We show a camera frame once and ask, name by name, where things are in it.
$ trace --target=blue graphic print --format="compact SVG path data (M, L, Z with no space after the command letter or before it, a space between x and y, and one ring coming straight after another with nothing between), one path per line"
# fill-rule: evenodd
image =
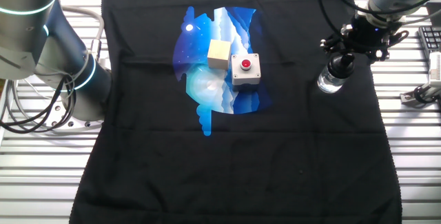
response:
M253 53L249 27L255 11L219 8L214 10L212 21L207 14L195 18L193 7L189 7L184 17L182 34L174 49L174 72L178 81L186 75L186 91L199 103L196 113L205 136L212 133L212 111L245 114L270 104L262 83L255 92L234 92L231 69L211 69L207 61L212 39L232 42L232 54Z

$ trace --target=black t-shirt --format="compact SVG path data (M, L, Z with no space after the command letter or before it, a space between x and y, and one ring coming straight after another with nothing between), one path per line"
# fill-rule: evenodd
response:
M103 0L103 17L114 84L71 223L401 223L367 59L318 89L317 0ZM257 92L206 67L211 39L258 54Z

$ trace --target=beige cube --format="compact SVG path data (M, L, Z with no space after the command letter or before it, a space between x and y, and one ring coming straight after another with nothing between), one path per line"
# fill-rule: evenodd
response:
M208 67L228 70L231 50L231 42L211 40L208 49Z

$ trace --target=red button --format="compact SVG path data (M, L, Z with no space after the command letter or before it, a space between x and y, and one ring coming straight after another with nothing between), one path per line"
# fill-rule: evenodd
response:
M248 69L250 69L250 68L251 68L251 61L248 60L248 59L244 59L244 60L242 60L242 66L241 66L241 68L244 69L244 70L248 70Z

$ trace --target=slotted metal surface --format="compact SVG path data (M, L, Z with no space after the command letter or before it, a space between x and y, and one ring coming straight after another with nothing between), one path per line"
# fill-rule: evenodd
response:
M101 0L61 2L101 13ZM427 10L421 8L409 20L424 15ZM86 45L90 45L98 23L78 14L66 13L66 16ZM430 22L418 25L429 26ZM406 29L410 37L391 49L389 61L374 64L372 72L400 179L404 223L439 224L441 114L436 105L416 110L400 103L399 93L411 91L428 80L428 68L416 34L418 26ZM108 58L107 41L103 37L101 56ZM51 89L40 80L35 77L29 80L43 96L52 96ZM30 114L48 104L25 82L19 84L19 96ZM75 121L73 127L63 128L59 135L4 132L0 146L0 224L68 222L83 168L99 132L98 128L78 130L83 127L83 122Z

